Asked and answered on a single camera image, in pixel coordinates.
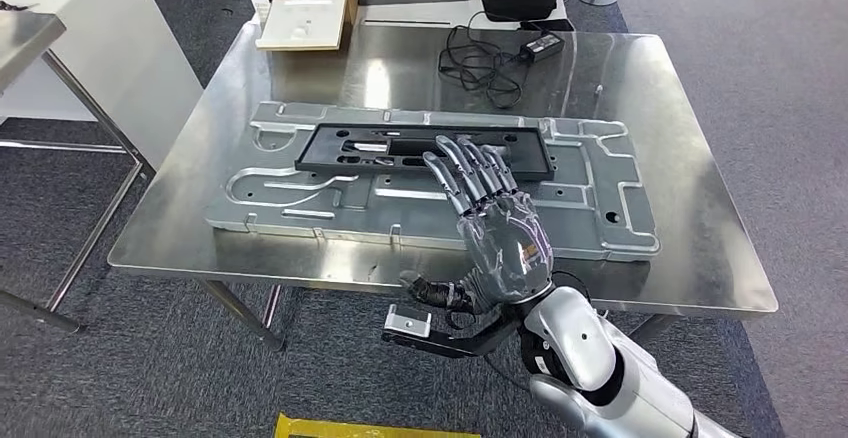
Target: white desk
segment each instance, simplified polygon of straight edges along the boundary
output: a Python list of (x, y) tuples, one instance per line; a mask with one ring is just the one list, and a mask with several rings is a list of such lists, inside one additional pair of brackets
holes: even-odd
[[(153, 0), (5, 0), (55, 14), (51, 50), (154, 169), (203, 89)], [(38, 61), (0, 97), (0, 116), (94, 120)]]

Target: power adapter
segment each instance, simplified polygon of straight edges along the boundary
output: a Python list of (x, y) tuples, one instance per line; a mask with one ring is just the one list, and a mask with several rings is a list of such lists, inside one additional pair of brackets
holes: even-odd
[(518, 55), (524, 61), (536, 63), (562, 51), (565, 41), (553, 33), (546, 33), (535, 40), (521, 45)]

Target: metal bar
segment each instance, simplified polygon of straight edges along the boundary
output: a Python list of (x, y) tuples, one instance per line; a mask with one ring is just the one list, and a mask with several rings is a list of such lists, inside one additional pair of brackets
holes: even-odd
[(679, 315), (653, 315), (631, 331), (628, 336), (640, 345), (647, 343), (681, 318), (683, 317)]
[(88, 109), (89, 112), (106, 128), (106, 131), (112, 135), (112, 137), (117, 141), (127, 153), (130, 154), (136, 161), (142, 163), (144, 166), (143, 172), (148, 174), (148, 176), (153, 176), (153, 167), (150, 166), (150, 163), (144, 158), (144, 156), (139, 153), (138, 149), (132, 144), (132, 142), (124, 135), (124, 132), (118, 128), (118, 125), (112, 121), (112, 118), (108, 113), (97, 103), (97, 100), (94, 99), (93, 96), (82, 86), (82, 83), (77, 80), (71, 70), (62, 63), (62, 60), (59, 59), (58, 56), (53, 52), (53, 50), (47, 50), (44, 55), (42, 55), (44, 62), (47, 63), (47, 66), (56, 73), (56, 76), (62, 80), (62, 83), (68, 87), (69, 90), (74, 94), (74, 96), (79, 99), (82, 104)]
[(34, 316), (38, 321), (70, 333), (75, 333), (82, 329), (82, 325), (64, 315), (54, 313), (3, 290), (0, 290), (0, 303), (15, 308), (21, 313)]
[(100, 236), (103, 235), (103, 231), (106, 229), (106, 226), (110, 221), (112, 221), (112, 216), (115, 215), (115, 211), (117, 211), (121, 202), (124, 201), (124, 197), (127, 196), (127, 192), (136, 177), (138, 177), (139, 172), (141, 172), (142, 166), (143, 164), (141, 162), (136, 161), (132, 170), (130, 170), (130, 173), (126, 178), (124, 178), (124, 182), (121, 183), (121, 186), (118, 188), (117, 193), (115, 193), (115, 196), (112, 197), (112, 201), (109, 202), (109, 206), (106, 207), (106, 211), (100, 215), (100, 219), (97, 220), (97, 224), (94, 225), (94, 229), (91, 230), (91, 233), (88, 235), (88, 238), (86, 238), (82, 248), (80, 248), (79, 252), (77, 252), (77, 256), (74, 257), (74, 261), (71, 262), (71, 266), (65, 272), (62, 282), (56, 288), (56, 291), (53, 292), (53, 296), (50, 297), (50, 301), (47, 302), (47, 308), (50, 309), (50, 311), (56, 311), (59, 304), (62, 303), (62, 299), (65, 298), (65, 295), (68, 293), (68, 289), (70, 289), (71, 284), (73, 284), (80, 269), (82, 269), (85, 261), (88, 259), (89, 255), (91, 255), (91, 251), (94, 249), (94, 246), (97, 244)]
[(265, 305), (265, 313), (262, 315), (262, 324), (265, 328), (271, 327), (271, 321), (274, 319), (274, 312), (277, 311), (277, 302), (280, 300), (280, 293), (283, 291), (283, 285), (274, 285), (271, 288), (271, 295), (268, 297), (268, 303)]
[(82, 151), (90, 153), (126, 154), (117, 145), (83, 145), (79, 143), (56, 143), (51, 141), (0, 140), (0, 148), (25, 148), (28, 150)]
[(220, 301), (224, 307), (250, 328), (250, 331), (259, 335), (262, 341), (274, 351), (283, 349), (285, 343), (277, 338), (271, 330), (262, 325), (247, 305), (242, 303), (236, 295), (227, 288), (227, 285), (214, 280), (197, 280), (206, 291)]

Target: hole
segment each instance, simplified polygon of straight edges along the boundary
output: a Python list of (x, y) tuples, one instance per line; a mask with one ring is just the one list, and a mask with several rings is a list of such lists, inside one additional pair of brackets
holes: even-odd
[(401, 163), (403, 163), (405, 166), (426, 166), (424, 164), (424, 158), (404, 158), (403, 160), (401, 160)]

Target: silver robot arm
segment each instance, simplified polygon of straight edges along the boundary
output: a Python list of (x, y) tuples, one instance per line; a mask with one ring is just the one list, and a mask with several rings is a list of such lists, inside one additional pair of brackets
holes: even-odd
[(475, 268), (459, 282), (431, 282), (415, 272), (400, 279), (422, 303), (474, 314), (499, 306), (500, 318), (473, 337), (454, 338), (431, 330), (429, 313), (392, 305), (383, 339), (460, 358), (490, 353), (518, 331), (533, 397), (587, 436), (736, 436), (697, 412), (656, 360), (582, 294), (554, 286), (553, 253), (530, 196), (492, 147), (458, 142), (436, 138), (467, 191), (435, 154), (423, 158), (457, 212)]
[[(543, 371), (530, 378), (530, 392), (586, 436), (737, 436), (695, 410), (689, 397), (659, 372), (656, 360), (598, 316), (573, 288), (553, 290), (524, 325), (555, 352), (568, 380)], [(550, 373), (546, 365), (540, 368)]]

